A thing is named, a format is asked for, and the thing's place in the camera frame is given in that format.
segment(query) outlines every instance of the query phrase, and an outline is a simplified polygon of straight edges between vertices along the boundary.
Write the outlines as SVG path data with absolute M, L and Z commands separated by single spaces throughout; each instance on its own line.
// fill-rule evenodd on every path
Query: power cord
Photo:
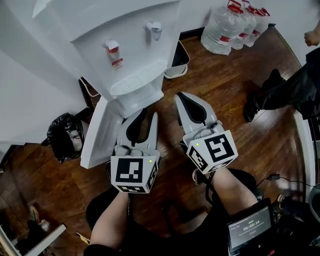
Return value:
M 280 174 L 270 174 L 269 177 L 264 178 L 263 180 L 261 180 L 261 181 L 258 183 L 258 185 L 256 185 L 256 187 L 259 187 L 259 185 L 260 185 L 262 182 L 264 182 L 264 181 L 267 181 L 267 180 L 268 180 L 268 181 L 276 181 L 276 180 L 280 180 L 280 179 L 287 180 L 288 182 L 302 183 L 302 184 L 304 184 L 304 185 L 306 185 L 306 186 L 308 186 L 308 187 L 316 187 L 316 186 L 311 186 L 311 185 L 309 185 L 309 184 L 307 184 L 307 183 L 305 183 L 305 182 L 302 182 L 302 181 L 290 180 L 290 179 L 287 179 L 287 178 L 285 178 L 285 177 L 281 177 Z

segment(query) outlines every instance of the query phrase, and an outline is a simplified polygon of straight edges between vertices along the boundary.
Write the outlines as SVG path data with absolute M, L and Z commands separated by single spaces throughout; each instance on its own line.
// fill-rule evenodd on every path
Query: open cabinet door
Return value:
M 101 97 L 94 110 L 81 153 L 80 165 L 91 168 L 108 161 L 114 152 L 123 118 L 113 111 L 115 101 Z

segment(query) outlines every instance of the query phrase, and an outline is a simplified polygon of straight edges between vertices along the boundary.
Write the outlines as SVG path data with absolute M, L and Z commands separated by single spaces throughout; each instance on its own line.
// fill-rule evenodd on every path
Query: wooden floor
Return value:
M 271 173 L 291 180 L 304 180 L 301 145 L 290 107 L 261 111 L 252 123 L 245 123 L 242 111 L 249 92 L 261 86 L 272 69 L 287 79 L 299 69 L 291 50 L 274 29 L 269 29 L 251 48 L 233 50 L 229 56 L 206 51 L 199 39 L 183 41 L 190 63 L 186 75 L 163 82 L 164 98 L 149 110 L 157 111 L 158 145 L 163 157 L 150 194 L 135 195 L 137 222 L 161 236 L 168 236 L 162 209 L 178 233 L 192 231 L 205 216 L 209 204 L 205 187 L 192 180 L 194 165 L 178 145 L 183 131 L 174 110 L 174 95 L 195 94 L 212 105 L 225 130 L 231 130 L 238 158 L 230 167 L 254 175 L 257 182 Z M 92 169 L 80 166 L 80 159 L 58 163 L 48 147 L 20 146 L 0 177 L 0 208 L 7 213 L 18 234 L 27 231 L 28 206 L 37 204 L 40 214 L 52 223 L 64 223 L 67 230 L 53 244 L 55 255 L 81 255 L 86 245 L 75 235 L 90 237 L 85 220 L 88 203 L 110 188 L 104 165 Z M 261 185 L 272 201 L 280 192 L 301 195 L 302 186 L 280 179 Z

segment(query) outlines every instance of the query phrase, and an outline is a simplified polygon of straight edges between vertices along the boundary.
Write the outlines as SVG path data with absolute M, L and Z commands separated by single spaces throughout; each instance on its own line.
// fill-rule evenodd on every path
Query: screen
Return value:
M 228 225 L 232 249 L 259 236 L 271 228 L 268 206 L 256 213 Z

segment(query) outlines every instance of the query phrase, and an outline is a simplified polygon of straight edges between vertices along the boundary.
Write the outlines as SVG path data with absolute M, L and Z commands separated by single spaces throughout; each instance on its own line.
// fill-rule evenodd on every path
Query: white cable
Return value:
M 98 95 L 100 95 L 99 93 L 97 93 L 96 95 L 92 95 L 92 94 L 89 92 L 89 90 L 88 90 L 87 84 L 82 80 L 81 77 L 79 77 L 79 79 L 81 80 L 81 82 L 82 82 L 82 84 L 84 85 L 87 93 L 88 93 L 91 97 L 97 97 Z

